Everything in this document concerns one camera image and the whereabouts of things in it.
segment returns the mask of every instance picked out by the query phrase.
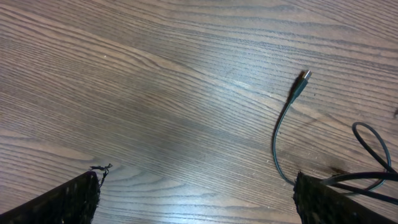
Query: metal connector tip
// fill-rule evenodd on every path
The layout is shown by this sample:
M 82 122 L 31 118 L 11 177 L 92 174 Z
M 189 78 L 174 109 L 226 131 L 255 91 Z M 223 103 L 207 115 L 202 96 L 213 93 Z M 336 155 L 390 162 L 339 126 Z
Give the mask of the metal connector tip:
M 303 74 L 303 78 L 306 79 L 306 81 L 308 81 L 311 78 L 312 72 L 310 70 L 307 70 L 304 72 Z

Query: black wire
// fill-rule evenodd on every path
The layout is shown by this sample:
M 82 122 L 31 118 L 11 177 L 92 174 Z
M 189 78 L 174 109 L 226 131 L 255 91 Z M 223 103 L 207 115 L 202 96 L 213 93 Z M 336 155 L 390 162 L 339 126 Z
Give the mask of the black wire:
M 275 125 L 274 134 L 273 134 L 273 137 L 272 137 L 272 153 L 273 153 L 276 169 L 278 170 L 280 176 L 287 183 L 289 183 L 291 185 L 294 185 L 294 182 L 289 180 L 285 176 L 285 174 L 282 172 L 282 169 L 279 166 L 279 163 L 278 163 L 278 160 L 277 160 L 277 154 L 276 154 L 276 137 L 277 137 L 280 125 L 282 124 L 283 118 L 285 117 L 286 112 L 290 108 L 291 104 L 292 104 L 292 100 L 289 99 L 288 102 L 285 104 L 282 112 L 280 113 L 280 116 L 279 116 L 279 118 L 277 120 L 277 123 Z M 386 154 L 387 162 L 385 162 L 383 159 L 381 159 L 381 157 L 379 155 L 377 155 L 369 145 L 366 144 L 366 142 L 363 140 L 363 138 L 358 133 L 358 129 L 357 129 L 358 125 L 364 126 L 365 128 L 368 128 L 375 135 L 377 140 L 379 140 L 379 142 L 380 142 L 380 144 L 381 144 L 381 146 L 384 149 L 384 152 Z M 340 189 L 351 191 L 350 193 L 345 193 L 345 195 L 352 196 L 352 195 L 362 194 L 362 195 L 366 195 L 368 197 L 376 198 L 376 199 L 379 199 L 379 200 L 383 200 L 385 202 L 389 202 L 389 203 L 393 203 L 393 204 L 398 205 L 398 199 L 396 199 L 396 198 L 392 198 L 392 197 L 388 197 L 388 196 L 385 196 L 385 195 L 381 195 L 381 194 L 377 194 L 377 193 L 371 192 L 372 190 L 380 187 L 386 180 L 398 181 L 398 174 L 391 167 L 391 157 L 390 157 L 390 153 L 388 151 L 388 148 L 386 146 L 386 143 L 381 138 L 379 133 L 377 133 L 376 130 L 374 130 L 372 127 L 370 127 L 369 125 L 367 125 L 365 123 L 362 123 L 362 122 L 353 123 L 352 130 L 354 132 L 354 135 L 355 135 L 356 139 L 361 143 L 361 145 L 365 148 L 365 150 L 367 150 L 368 153 L 370 153 L 370 155 L 372 155 L 373 158 L 375 158 L 375 160 L 377 160 L 378 163 L 380 163 L 385 168 L 385 172 L 366 172 L 366 173 L 336 175 L 336 176 L 330 177 L 329 179 L 322 180 L 322 183 L 324 183 L 326 185 L 332 185 L 332 186 L 338 187 Z M 344 184 L 339 184 L 338 183 L 340 181 L 354 180 L 354 179 L 379 179 L 379 180 L 376 181 L 375 183 L 373 183 L 372 185 L 370 185 L 369 187 L 366 187 L 365 189 L 359 189 L 359 188 L 356 188 L 356 187 L 352 187 L 352 186 L 348 186 L 348 185 L 344 185 Z

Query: black cable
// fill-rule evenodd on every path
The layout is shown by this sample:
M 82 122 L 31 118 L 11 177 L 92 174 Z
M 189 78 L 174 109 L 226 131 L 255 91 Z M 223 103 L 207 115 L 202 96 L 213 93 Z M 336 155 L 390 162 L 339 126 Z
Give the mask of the black cable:
M 297 84 L 294 85 L 290 97 L 288 101 L 286 102 L 284 108 L 282 109 L 282 112 L 280 113 L 279 119 L 276 122 L 275 129 L 274 129 L 274 134 L 272 137 L 272 153 L 274 157 L 274 162 L 276 169 L 278 170 L 280 176 L 289 184 L 294 185 L 294 182 L 289 180 L 285 174 L 282 172 L 282 169 L 279 166 L 278 160 L 277 160 L 277 154 L 276 154 L 276 137 L 280 128 L 280 125 L 282 124 L 283 118 L 286 115 L 286 112 L 290 108 L 291 104 L 294 102 L 294 100 L 300 95 L 300 93 L 303 91 L 305 86 L 308 84 L 308 79 L 311 77 L 312 73 L 311 71 L 306 71 L 298 80 Z M 386 153 L 386 158 L 387 162 L 385 162 L 379 155 L 377 155 L 373 149 L 366 144 L 366 142 L 363 140 L 363 138 L 359 135 L 357 126 L 364 126 L 365 128 L 368 128 L 379 140 L 382 148 L 384 149 L 384 152 Z M 390 153 L 388 151 L 388 148 L 386 146 L 386 143 L 383 141 L 383 139 L 380 137 L 379 133 L 377 133 L 376 130 L 374 130 L 372 127 L 369 125 L 362 123 L 362 122 L 355 122 L 352 126 L 354 135 L 356 139 L 361 143 L 361 145 L 365 148 L 365 150 L 370 153 L 370 155 L 375 158 L 375 160 L 378 161 L 384 168 L 385 172 L 365 172 L 365 173 L 355 173 L 355 174 L 342 174 L 342 175 L 336 175 L 333 177 L 330 177 L 325 180 L 320 180 L 323 184 L 325 185 L 331 185 L 333 187 L 338 187 L 340 189 L 344 190 L 349 190 L 351 191 L 350 193 L 345 193 L 345 195 L 356 195 L 356 194 L 362 194 L 366 195 L 368 197 L 376 198 L 379 200 L 383 200 L 385 202 L 393 203 L 398 205 L 398 199 L 388 197 L 385 195 L 377 194 L 374 192 L 371 192 L 372 190 L 380 187 L 386 180 L 393 180 L 393 181 L 398 181 L 398 174 L 397 172 L 391 167 L 391 157 Z M 354 180 L 354 179 L 379 179 L 369 187 L 366 187 L 365 189 L 359 189 L 356 187 L 344 185 L 344 184 L 339 184 L 338 182 L 341 181 L 346 181 L 346 180 Z

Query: brown wood grain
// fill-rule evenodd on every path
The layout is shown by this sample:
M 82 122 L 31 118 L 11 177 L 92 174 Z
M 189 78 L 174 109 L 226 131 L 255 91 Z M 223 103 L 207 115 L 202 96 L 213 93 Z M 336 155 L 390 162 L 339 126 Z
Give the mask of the brown wood grain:
M 0 129 L 0 213 L 112 162 L 97 223 L 299 223 L 299 217 Z
M 303 2 L 1 0 L 0 126 L 295 215 L 271 136 L 301 70 L 277 143 L 289 178 L 381 170 L 355 121 L 398 161 L 398 45 Z

